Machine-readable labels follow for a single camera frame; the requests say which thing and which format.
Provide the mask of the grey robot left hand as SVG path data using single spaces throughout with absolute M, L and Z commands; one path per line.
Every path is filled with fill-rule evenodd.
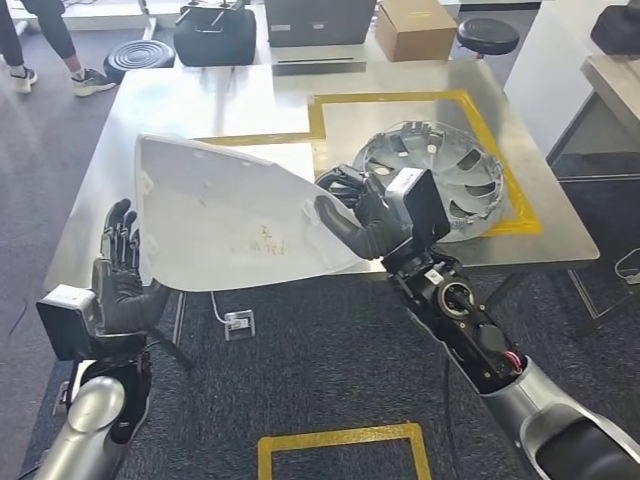
M 106 334 L 149 331 L 158 325 L 171 289 L 155 279 L 143 284 L 140 272 L 140 235 L 131 201 L 114 203 L 106 215 L 100 254 L 93 264 L 92 290 L 103 311 Z

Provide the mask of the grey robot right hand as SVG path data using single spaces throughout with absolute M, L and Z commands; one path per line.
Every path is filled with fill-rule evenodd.
M 314 201 L 322 223 L 361 259 L 385 258 L 412 237 L 411 228 L 383 199 L 383 185 L 375 176 L 340 164 L 319 175 L 315 184 L 353 212 L 355 221 L 327 196 Z

